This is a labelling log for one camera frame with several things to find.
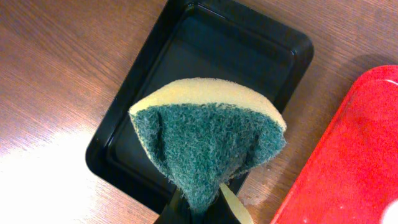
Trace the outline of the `white plate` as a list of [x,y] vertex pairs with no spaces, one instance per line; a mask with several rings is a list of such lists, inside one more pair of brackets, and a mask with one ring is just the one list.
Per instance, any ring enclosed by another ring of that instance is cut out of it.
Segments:
[[391,202],[383,210],[380,224],[398,224],[398,200]]

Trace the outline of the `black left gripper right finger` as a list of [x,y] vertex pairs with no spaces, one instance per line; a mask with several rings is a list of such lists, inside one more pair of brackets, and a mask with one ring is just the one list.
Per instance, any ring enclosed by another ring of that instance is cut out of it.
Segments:
[[230,209],[221,190],[218,193],[213,204],[208,207],[202,224],[241,224]]

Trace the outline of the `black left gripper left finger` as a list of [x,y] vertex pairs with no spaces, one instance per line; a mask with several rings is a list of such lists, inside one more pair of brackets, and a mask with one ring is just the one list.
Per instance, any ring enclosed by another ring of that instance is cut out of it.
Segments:
[[175,190],[154,224],[191,224],[189,204],[179,189]]

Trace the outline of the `green yellow sponge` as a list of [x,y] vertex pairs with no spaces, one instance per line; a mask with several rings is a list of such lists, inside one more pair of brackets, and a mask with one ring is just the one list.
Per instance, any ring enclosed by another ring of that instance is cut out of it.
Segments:
[[171,82],[129,109],[151,163],[186,198],[191,223],[202,223],[221,190],[240,223],[252,216],[228,182],[273,159],[287,125],[262,94],[216,78]]

